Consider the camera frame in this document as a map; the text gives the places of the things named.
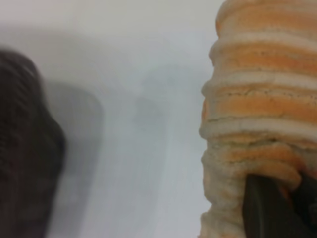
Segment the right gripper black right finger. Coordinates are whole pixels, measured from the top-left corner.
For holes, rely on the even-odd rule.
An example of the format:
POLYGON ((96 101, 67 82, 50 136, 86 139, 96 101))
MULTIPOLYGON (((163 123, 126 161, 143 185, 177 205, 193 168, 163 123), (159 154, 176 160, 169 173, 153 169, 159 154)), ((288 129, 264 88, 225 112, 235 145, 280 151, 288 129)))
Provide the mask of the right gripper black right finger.
POLYGON ((313 238, 317 237, 317 180, 300 172, 301 182, 292 192, 295 213, 313 238))

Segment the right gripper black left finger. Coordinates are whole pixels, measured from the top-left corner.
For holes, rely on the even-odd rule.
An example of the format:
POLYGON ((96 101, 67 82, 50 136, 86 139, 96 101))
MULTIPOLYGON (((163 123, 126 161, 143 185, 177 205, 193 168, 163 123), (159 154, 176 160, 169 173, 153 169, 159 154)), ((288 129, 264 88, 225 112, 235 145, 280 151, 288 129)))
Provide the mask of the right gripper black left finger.
POLYGON ((247 176, 242 215, 248 238, 308 236, 308 228, 292 211, 276 183, 268 177, 247 176))

